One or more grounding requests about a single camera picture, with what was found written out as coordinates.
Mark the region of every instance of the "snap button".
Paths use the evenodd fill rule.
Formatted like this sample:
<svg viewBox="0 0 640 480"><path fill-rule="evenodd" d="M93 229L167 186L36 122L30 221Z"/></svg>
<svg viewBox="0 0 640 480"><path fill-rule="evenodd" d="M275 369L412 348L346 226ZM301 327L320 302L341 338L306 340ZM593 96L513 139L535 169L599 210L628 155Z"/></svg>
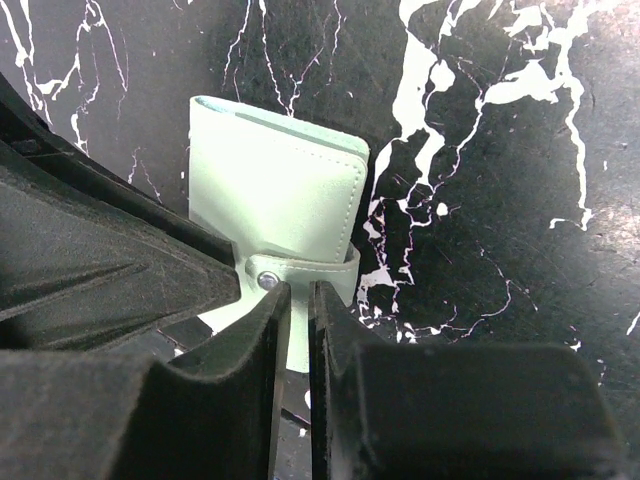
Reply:
<svg viewBox="0 0 640 480"><path fill-rule="evenodd" d="M262 272L260 275L258 275L258 285L260 285L260 288L262 288L263 290L269 291L278 283L280 283L280 279L275 273Z"/></svg>

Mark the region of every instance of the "mint green wallet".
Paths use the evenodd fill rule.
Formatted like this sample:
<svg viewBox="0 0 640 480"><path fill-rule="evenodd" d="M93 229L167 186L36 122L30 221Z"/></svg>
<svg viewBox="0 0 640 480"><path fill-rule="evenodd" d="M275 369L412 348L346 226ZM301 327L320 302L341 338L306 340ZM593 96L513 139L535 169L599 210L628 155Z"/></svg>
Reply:
<svg viewBox="0 0 640 480"><path fill-rule="evenodd" d="M367 176L360 138L246 104L190 105L189 217L234 246L242 298L200 315L220 331L278 281L292 288L287 368L309 370L309 283L331 282L345 305L360 254L350 243Z"/></svg>

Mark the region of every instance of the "black surface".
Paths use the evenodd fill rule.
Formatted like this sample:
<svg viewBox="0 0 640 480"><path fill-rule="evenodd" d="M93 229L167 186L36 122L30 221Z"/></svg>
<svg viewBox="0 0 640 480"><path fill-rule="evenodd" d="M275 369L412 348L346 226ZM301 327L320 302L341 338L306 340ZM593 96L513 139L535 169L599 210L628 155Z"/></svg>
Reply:
<svg viewBox="0 0 640 480"><path fill-rule="evenodd" d="M285 418L280 419L273 476L276 480L311 480L311 434Z"/></svg>
<svg viewBox="0 0 640 480"><path fill-rule="evenodd" d="M361 203L353 236L363 255L356 315L402 343L572 346L599 378L637 461L640 9L632 0L609 11L589 3L595 8L584 12L565 57L558 43L524 47L553 29L550 18L563 28L573 15L572 29L579 26L583 4L546 2L549 16L538 8L540 25L525 22L513 37L505 27L531 18L513 10L540 2L502 2L489 18L494 5L483 0L463 12L451 36L440 36L447 11L457 15L460 2L78 0L54 7L32 0L28 11L7 2L0 70L54 132L183 214L192 95L240 99L361 135L372 148L369 189L379 180ZM423 45L424 57L407 54L408 45ZM446 61L455 83L433 93L423 112L424 93L434 90L429 52ZM570 72L562 77L564 58ZM562 80L552 87L557 102L525 95L486 104L474 130L476 99L513 81L507 75L532 59L547 78ZM543 78L532 84L546 85ZM402 100L403 92L416 96ZM418 125L411 133L409 120L420 118L433 130ZM397 138L403 129L406 141ZM444 147L416 160L434 131ZM423 174L428 182L411 190ZM581 181L594 215L586 230ZM403 210L397 199L405 196L415 208ZM381 197L369 215L370 200ZM447 215L436 214L440 203ZM569 221L550 229L556 217ZM369 239L372 229L378 238ZM380 264L388 277L376 280L369 274Z"/></svg>
<svg viewBox="0 0 640 480"><path fill-rule="evenodd" d="M0 477L272 478L290 302L289 287L276 287L172 367L0 352Z"/></svg>
<svg viewBox="0 0 640 480"><path fill-rule="evenodd" d="M311 295L313 478L630 478L569 348L384 344L330 284Z"/></svg>

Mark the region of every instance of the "marble background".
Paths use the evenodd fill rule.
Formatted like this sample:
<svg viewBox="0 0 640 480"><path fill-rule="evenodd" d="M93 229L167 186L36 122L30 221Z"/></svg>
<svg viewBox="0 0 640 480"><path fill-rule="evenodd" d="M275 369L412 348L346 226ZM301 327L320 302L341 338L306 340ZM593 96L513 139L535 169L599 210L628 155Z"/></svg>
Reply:
<svg viewBox="0 0 640 480"><path fill-rule="evenodd" d="M0 6L16 90L180 213L193 95L363 137L354 314L403 343L570 346L640 458L636 2Z"/></svg>

